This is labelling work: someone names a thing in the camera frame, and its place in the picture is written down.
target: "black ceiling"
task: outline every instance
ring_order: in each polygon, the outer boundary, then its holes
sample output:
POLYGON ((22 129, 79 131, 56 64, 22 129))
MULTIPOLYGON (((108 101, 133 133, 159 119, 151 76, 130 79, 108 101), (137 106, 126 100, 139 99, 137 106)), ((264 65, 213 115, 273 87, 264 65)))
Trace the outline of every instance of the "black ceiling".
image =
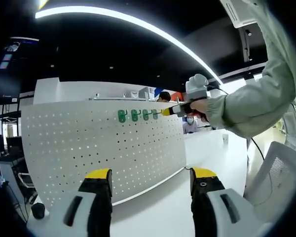
MULTIPOLYGON (((265 62, 266 50, 256 24, 245 27, 253 60, 245 62, 242 32, 235 29, 219 0, 50 0, 43 9, 89 5, 120 11, 169 33, 222 75, 265 62)), ((40 39, 36 65, 23 70, 22 92, 34 90, 36 80, 112 81, 183 91, 195 73, 208 74, 194 59, 164 38, 119 19, 66 13, 34 19, 19 17, 14 36, 40 39)))

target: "face mask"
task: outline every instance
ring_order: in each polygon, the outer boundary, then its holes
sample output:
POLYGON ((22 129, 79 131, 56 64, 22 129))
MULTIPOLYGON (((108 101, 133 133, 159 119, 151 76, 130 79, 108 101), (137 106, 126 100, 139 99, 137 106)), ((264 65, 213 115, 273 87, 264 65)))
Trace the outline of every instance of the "face mask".
POLYGON ((194 119, 192 119, 192 118, 187 118, 186 121, 187 121, 189 124, 191 124, 191 123, 193 123, 194 119))

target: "person's hand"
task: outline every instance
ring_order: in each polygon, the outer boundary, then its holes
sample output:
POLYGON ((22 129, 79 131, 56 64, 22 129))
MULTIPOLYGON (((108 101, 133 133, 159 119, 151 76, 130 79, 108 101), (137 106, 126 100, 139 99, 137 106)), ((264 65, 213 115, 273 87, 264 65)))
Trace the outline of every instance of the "person's hand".
POLYGON ((208 122, 206 118, 206 110, 207 110, 207 100, 197 100, 190 104, 191 109, 197 110, 198 113, 195 113, 195 115, 202 120, 202 122, 208 122))

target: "light green sleeve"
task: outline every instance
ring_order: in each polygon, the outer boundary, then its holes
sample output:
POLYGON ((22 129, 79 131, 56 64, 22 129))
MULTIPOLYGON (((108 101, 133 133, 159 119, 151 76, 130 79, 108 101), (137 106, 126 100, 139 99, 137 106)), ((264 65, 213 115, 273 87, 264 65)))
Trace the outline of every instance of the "light green sleeve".
POLYGON ((292 73, 276 46, 268 39, 268 62, 260 78, 234 93, 208 99, 207 118, 214 127, 250 138, 267 130, 295 99, 292 73))

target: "white table surface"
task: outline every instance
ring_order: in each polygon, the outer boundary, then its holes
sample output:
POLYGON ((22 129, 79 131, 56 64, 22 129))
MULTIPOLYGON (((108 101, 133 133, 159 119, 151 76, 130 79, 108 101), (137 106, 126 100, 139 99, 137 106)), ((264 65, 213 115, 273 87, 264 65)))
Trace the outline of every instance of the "white table surface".
MULTIPOLYGON (((225 188, 243 195, 247 175, 247 143, 226 130, 201 131, 185 136, 187 167, 215 172, 225 188), (224 144, 222 134, 228 134, 224 144)), ((113 207, 111 237, 194 237, 190 210, 189 171, 135 199, 113 207)))

